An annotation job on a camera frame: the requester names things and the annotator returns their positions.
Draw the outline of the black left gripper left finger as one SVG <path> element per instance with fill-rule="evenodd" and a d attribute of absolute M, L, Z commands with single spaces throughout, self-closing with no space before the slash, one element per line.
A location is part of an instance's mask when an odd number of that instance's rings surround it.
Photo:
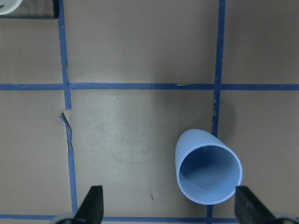
<path fill-rule="evenodd" d="M 91 186 L 74 216 L 74 224 L 100 224 L 103 219 L 103 187 Z"/>

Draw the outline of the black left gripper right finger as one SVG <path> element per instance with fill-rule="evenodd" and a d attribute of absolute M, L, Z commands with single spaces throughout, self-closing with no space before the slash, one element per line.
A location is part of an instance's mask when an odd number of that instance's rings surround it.
<path fill-rule="evenodd" d="M 247 186 L 235 190 L 235 216 L 240 224 L 275 224 L 276 218 Z"/>

